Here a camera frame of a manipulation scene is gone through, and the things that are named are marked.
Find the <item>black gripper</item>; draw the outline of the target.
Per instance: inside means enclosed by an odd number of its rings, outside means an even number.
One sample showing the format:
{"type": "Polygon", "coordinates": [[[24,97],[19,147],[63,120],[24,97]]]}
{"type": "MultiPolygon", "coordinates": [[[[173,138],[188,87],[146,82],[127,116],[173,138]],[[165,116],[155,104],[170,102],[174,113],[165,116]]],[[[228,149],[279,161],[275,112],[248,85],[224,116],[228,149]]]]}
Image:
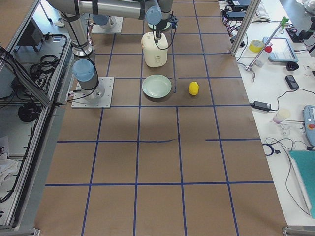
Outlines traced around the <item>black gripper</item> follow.
{"type": "Polygon", "coordinates": [[[170,18],[170,13],[171,13],[170,11],[162,12],[162,18],[160,22],[157,25],[155,25],[155,40],[161,40],[162,30],[167,26],[167,23],[170,18]]]}

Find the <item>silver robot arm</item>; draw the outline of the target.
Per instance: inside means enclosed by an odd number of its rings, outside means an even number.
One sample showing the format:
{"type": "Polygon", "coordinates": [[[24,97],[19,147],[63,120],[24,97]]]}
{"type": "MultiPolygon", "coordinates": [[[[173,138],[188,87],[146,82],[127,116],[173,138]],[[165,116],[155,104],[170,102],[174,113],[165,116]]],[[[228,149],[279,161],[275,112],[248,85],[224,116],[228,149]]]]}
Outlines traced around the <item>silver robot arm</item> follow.
{"type": "Polygon", "coordinates": [[[83,28],[82,14],[118,16],[146,20],[156,26],[156,38],[160,39],[162,30],[171,24],[177,27],[171,0],[50,0],[49,4],[60,12],[65,27],[73,43],[87,42],[87,31],[83,28]]]}
{"type": "Polygon", "coordinates": [[[95,51],[83,28],[82,14],[117,16],[146,20],[157,28],[158,39],[170,18],[171,0],[50,0],[48,3],[59,11],[72,42],[75,59],[92,67],[91,79],[79,81],[83,97],[93,99],[101,94],[99,78],[94,63],[95,51]]]}

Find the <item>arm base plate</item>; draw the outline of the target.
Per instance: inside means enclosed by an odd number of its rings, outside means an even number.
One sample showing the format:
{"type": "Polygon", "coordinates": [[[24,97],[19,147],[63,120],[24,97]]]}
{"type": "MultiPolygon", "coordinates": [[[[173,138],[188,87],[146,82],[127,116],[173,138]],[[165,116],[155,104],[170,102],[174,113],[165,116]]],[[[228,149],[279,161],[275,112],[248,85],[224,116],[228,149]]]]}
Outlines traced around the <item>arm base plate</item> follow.
{"type": "Polygon", "coordinates": [[[76,89],[80,92],[74,94],[71,104],[73,109],[109,109],[111,107],[114,77],[99,77],[98,79],[98,87],[90,92],[82,90],[80,84],[77,83],[76,89]]]}
{"type": "Polygon", "coordinates": [[[93,15],[93,34],[114,34],[121,33],[123,17],[93,15]]]}

